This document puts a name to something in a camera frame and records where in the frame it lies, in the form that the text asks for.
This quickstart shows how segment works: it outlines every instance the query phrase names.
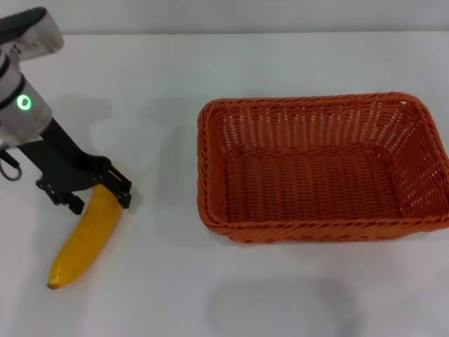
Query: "basket rim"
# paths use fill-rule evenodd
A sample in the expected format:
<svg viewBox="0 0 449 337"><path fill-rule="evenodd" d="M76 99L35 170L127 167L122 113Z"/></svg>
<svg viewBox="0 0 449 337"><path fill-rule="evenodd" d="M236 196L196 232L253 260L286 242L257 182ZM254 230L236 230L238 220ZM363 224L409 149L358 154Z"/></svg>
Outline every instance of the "basket rim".
<svg viewBox="0 0 449 337"><path fill-rule="evenodd" d="M207 103L201 110L198 118L198 197L197 204L199 209L200 218L210 229L228 229L228 230L251 230L251 229L272 229L275 227L282 228L298 228L298 227L347 227L348 225L354 226L380 226L380 227L391 227L395 225L422 225L436 223L438 226L432 228L436 230L439 228L445 228L447 225L443 225L443 222L449 220L449 212L439 214L437 216L427 216L427 217L407 217L407 218L329 218L329 219L310 219L310 220L268 220L268 221L239 221L239 222L229 222L216 216L210 207L210 184L208 179L210 177L210 166L208 165L208 122L215 111L216 105L223 105L226 102L233 103L246 103L257 100L260 103L260 107L264 105L272 106L273 103L282 102L285 99L297 100L298 104L304 100L309 100L309 104L313 105L315 100L320 100L322 104L332 105L338 104L341 100L348 100L353 98L356 100L354 103L364 103L372 102L375 99L376 102L385 101L405 101L407 103L415 104L418 108L421 118L426 121L424 129L427 135L429 135L429 141L431 147L434 150L434 154L437 157L438 162L442 168L442 174L446 179L445 192L449 200L449 158L445 153L443 144L441 142L438 129L431 117L430 111L418 98L413 95L402 93L402 92L387 92L387 93L363 93L363 94L348 94L348 95L331 95L331 96L307 96L307 97L275 97L275 98L220 98L217 100L212 100Z"/></svg>

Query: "white background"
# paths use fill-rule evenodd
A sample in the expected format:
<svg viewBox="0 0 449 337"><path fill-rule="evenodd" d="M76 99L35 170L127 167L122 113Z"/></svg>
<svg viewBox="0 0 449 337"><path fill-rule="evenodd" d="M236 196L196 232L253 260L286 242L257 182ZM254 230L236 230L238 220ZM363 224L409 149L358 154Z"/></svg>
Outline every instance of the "white background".
<svg viewBox="0 0 449 337"><path fill-rule="evenodd" d="M449 29L446 0L1 0L0 16L35 6L70 34Z"/></svg>
<svg viewBox="0 0 449 337"><path fill-rule="evenodd" d="M79 221L0 178L1 337L447 337L449 230L392 242L235 244L196 207L210 100L405 91L449 149L449 33L71 36L22 71L82 149L133 181L92 268L46 288ZM83 193L88 199L88 192Z"/></svg>

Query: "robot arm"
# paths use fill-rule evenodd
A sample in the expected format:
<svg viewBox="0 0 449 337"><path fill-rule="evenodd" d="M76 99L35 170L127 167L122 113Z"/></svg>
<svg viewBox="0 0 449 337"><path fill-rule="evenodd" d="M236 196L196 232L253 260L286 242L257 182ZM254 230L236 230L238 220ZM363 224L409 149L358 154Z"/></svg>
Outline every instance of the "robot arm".
<svg viewBox="0 0 449 337"><path fill-rule="evenodd" d="M63 44L62 35L45 8L0 19L0 159L20 170L17 161L6 152L7 148L18 148L42 172L36 185L55 205L68 205L75 214L82 212L84 202L73 192L98 184L103 184L127 209L131 182L108 158L81 151L19 70L21 60L54 53Z"/></svg>

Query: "wicker basket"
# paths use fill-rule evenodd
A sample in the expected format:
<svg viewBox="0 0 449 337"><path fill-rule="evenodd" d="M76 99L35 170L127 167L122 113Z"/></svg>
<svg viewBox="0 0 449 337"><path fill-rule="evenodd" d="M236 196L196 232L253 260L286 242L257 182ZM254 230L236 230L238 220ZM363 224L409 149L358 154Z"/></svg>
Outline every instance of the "wicker basket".
<svg viewBox="0 0 449 337"><path fill-rule="evenodd" d="M215 100L198 129L200 217L234 241L375 241L449 226L448 158L410 95Z"/></svg>

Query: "green led light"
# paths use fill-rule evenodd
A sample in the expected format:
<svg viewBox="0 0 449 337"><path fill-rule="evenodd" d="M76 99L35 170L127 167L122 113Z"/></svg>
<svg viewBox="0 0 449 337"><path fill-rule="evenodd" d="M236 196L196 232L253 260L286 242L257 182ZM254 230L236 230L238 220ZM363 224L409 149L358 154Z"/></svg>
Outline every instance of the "green led light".
<svg viewBox="0 0 449 337"><path fill-rule="evenodd" d="M20 95L17 97L17 106L23 111L28 111L32 106L31 98L27 95Z"/></svg>

